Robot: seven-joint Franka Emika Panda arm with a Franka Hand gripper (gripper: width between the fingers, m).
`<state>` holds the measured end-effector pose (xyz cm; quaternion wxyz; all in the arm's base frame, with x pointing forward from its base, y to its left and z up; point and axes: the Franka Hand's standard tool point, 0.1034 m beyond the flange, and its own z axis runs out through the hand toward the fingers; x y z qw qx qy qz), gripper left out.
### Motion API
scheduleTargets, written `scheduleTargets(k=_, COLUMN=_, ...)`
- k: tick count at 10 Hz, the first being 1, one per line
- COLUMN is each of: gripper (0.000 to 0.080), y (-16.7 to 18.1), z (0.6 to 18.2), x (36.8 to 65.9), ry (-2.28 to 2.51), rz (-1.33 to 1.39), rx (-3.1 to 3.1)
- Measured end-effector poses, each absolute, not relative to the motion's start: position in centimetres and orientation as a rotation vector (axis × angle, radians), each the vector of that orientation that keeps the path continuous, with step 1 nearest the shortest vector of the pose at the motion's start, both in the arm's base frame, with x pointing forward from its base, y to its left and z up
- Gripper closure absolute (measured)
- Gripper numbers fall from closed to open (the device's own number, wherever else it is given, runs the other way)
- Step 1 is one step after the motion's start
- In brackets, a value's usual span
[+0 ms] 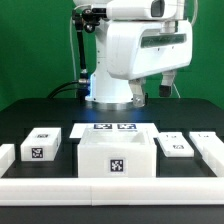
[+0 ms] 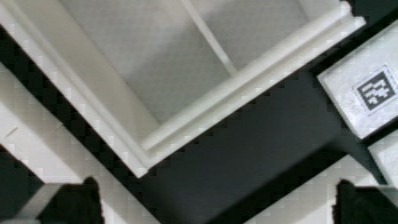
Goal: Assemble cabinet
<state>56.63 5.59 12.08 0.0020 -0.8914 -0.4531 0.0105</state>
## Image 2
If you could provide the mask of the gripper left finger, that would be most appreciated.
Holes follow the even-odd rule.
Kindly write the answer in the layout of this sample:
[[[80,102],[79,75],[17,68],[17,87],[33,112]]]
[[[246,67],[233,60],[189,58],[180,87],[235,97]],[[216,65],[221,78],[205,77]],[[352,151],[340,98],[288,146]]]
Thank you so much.
[[[105,224],[96,179],[47,184],[0,224]]]

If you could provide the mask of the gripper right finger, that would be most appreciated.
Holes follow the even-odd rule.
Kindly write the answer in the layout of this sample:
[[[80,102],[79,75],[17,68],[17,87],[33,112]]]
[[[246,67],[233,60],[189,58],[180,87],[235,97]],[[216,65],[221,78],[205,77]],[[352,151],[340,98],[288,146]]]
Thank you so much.
[[[336,185],[335,224],[398,224],[398,189],[388,185]]]

